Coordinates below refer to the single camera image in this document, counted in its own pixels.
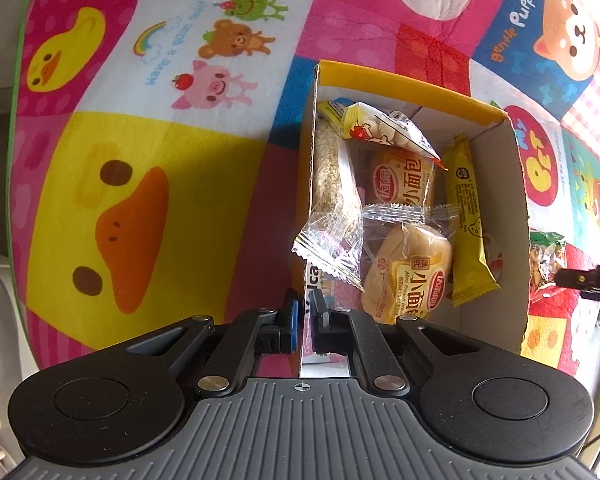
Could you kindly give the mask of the small bread pack lower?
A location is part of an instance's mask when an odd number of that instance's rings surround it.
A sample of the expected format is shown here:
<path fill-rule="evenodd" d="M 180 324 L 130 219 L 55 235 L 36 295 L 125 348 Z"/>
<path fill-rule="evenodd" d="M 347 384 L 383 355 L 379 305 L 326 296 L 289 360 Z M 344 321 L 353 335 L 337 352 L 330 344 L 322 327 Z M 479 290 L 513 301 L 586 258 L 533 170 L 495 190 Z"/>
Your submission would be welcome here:
<path fill-rule="evenodd" d="M 373 204 L 362 216 L 362 309 L 384 324 L 426 318 L 445 295 L 460 208 Z"/>

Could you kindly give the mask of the yellow cardboard box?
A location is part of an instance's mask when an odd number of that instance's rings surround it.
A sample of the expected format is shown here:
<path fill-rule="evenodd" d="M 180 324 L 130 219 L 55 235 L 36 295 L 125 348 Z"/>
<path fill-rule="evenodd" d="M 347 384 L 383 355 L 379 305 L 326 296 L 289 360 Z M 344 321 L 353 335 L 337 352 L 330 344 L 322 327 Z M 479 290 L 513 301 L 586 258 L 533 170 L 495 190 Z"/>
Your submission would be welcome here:
<path fill-rule="evenodd" d="M 502 255 L 500 287 L 463 307 L 444 300 L 434 322 L 514 353 L 521 352 L 528 325 L 529 220 L 524 170 L 516 136 L 504 110 L 470 96 L 374 68 L 321 60 L 313 70 L 299 141 L 296 221 L 301 229 L 313 205 L 314 113 L 333 98 L 362 101 L 383 110 L 402 110 L 438 151 L 466 134 L 477 177 L 483 232 Z"/>

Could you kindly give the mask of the small bread pack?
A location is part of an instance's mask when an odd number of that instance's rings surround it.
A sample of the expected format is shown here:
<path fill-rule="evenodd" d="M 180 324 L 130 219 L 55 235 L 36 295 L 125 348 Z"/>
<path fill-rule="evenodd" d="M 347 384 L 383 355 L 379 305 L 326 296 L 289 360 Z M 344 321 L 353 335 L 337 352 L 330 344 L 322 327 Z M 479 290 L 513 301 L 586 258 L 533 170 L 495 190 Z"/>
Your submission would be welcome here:
<path fill-rule="evenodd" d="M 373 204 L 362 216 L 362 309 L 384 324 L 426 318 L 445 295 L 460 208 Z"/>
<path fill-rule="evenodd" d="M 435 169 L 427 157 L 400 148 L 381 148 L 370 155 L 363 171 L 366 203 L 432 206 Z"/>

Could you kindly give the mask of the red yellow biscuit bag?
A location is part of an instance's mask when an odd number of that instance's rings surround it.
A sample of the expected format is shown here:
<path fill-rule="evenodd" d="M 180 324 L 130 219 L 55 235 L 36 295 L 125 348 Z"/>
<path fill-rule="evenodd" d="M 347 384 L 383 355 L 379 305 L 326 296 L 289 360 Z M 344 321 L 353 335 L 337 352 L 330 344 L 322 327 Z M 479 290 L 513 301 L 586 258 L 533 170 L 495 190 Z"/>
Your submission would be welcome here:
<path fill-rule="evenodd" d="M 327 119 L 344 140 L 353 139 L 407 150 L 445 170 L 432 144 L 400 110 L 385 112 L 364 102 L 338 98 L 318 102 L 317 113 Z"/>

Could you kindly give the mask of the yellow snack bar wrapper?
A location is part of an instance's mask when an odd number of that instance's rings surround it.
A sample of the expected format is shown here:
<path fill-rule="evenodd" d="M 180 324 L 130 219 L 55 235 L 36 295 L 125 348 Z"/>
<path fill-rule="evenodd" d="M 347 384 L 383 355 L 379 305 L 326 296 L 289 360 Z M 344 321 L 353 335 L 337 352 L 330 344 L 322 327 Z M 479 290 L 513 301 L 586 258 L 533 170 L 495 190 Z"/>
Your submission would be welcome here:
<path fill-rule="evenodd" d="M 500 285 L 486 261 L 474 162 L 466 134 L 457 136 L 442 157 L 446 201 L 457 209 L 453 235 L 452 304 L 460 307 Z"/>

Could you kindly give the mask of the clear sesame snack bar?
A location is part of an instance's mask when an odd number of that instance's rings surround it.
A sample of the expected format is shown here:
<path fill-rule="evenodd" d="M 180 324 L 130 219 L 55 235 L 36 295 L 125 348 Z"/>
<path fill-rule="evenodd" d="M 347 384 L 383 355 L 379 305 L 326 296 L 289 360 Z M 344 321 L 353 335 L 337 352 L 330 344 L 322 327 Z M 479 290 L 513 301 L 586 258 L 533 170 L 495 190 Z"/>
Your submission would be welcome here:
<path fill-rule="evenodd" d="M 311 208 L 292 251 L 339 281 L 362 287 L 364 226 L 346 140 L 325 118 L 317 118 L 313 143 Z"/>

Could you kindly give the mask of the small bread pack upper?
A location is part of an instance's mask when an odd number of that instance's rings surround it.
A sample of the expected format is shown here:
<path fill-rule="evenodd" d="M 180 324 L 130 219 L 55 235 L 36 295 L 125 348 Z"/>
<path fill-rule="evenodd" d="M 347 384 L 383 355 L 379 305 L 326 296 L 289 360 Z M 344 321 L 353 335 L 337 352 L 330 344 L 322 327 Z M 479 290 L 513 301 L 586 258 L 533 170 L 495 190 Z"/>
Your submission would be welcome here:
<path fill-rule="evenodd" d="M 432 206 L 435 169 L 427 157 L 400 148 L 381 148 L 370 155 L 363 171 L 366 203 Z"/>

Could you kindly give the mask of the colourful cartoon play mat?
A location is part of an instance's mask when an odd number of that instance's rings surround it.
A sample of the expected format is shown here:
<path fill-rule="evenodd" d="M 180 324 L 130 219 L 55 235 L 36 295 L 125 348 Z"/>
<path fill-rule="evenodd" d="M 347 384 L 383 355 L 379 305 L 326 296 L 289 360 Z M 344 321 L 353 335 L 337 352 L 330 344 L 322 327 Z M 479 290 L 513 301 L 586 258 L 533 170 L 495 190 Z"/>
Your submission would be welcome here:
<path fill-rule="evenodd" d="M 9 223 L 40 367 L 321 281 L 290 249 L 301 100 L 321 60 L 504 110 L 529 232 L 600 263 L 592 0 L 29 0 Z M 520 353 L 574 373 L 592 304 L 568 320 L 529 310 Z"/>

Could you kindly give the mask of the green pink mushroom biscuit bag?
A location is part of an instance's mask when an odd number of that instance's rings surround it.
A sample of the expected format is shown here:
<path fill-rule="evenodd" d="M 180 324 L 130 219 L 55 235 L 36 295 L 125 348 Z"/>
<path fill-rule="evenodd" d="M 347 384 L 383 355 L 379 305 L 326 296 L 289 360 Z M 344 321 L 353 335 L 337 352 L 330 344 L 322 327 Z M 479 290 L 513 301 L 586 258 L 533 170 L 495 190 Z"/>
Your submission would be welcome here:
<path fill-rule="evenodd" d="M 555 282 L 558 270 L 580 268 L 585 256 L 562 234 L 543 231 L 530 232 L 529 301 L 530 314 L 543 318 L 568 320 L 579 302 L 573 290 L 559 287 Z"/>

